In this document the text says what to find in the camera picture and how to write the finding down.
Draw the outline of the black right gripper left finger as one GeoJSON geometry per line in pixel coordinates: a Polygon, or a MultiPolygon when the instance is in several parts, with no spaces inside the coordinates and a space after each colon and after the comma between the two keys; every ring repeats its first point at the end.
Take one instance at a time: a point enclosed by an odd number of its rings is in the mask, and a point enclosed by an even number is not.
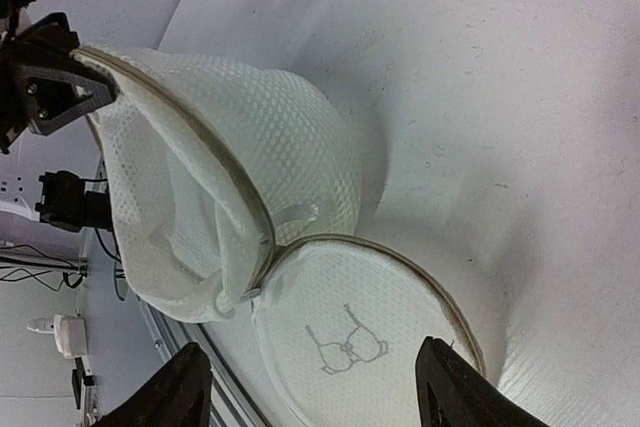
{"type": "Polygon", "coordinates": [[[195,342],[183,346],[130,399],[99,420],[102,427],[202,427],[210,422],[213,375],[195,342]]]}

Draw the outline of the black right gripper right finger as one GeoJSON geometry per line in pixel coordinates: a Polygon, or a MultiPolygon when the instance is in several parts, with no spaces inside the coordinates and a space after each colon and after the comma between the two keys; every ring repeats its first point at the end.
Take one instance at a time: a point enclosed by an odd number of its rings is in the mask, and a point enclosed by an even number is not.
{"type": "Polygon", "coordinates": [[[511,402],[440,338],[427,337],[415,361],[423,426],[527,427],[538,419],[511,402]]]}

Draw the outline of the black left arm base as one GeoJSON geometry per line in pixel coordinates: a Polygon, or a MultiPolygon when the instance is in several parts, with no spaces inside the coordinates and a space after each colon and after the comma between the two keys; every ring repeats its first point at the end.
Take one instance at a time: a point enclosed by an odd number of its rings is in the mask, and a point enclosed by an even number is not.
{"type": "Polygon", "coordinates": [[[91,190],[87,180],[69,171],[46,172],[39,177],[41,199],[35,204],[39,222],[79,233],[83,228],[113,231],[109,190],[91,190]]]}

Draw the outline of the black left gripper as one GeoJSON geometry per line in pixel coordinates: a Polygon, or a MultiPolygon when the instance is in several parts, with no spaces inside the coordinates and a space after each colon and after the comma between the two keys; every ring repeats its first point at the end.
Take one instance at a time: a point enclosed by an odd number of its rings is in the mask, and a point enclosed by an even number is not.
{"type": "Polygon", "coordinates": [[[49,14],[16,37],[21,11],[35,1],[1,0],[1,20],[6,21],[1,35],[3,154],[27,125],[32,133],[48,136],[114,103],[118,95],[109,75],[72,57],[80,41],[64,13],[49,14]]]}

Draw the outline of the white mesh laundry bag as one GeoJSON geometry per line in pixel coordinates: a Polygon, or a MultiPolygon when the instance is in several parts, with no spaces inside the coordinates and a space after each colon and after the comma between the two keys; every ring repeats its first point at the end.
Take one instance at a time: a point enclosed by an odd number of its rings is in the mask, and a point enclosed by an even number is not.
{"type": "Polygon", "coordinates": [[[130,288],[183,323],[230,322],[249,304],[258,361],[296,425],[418,425],[428,338],[486,375],[443,286],[355,236],[358,154],[311,83],[207,55],[73,57],[115,85],[91,124],[130,288]]]}

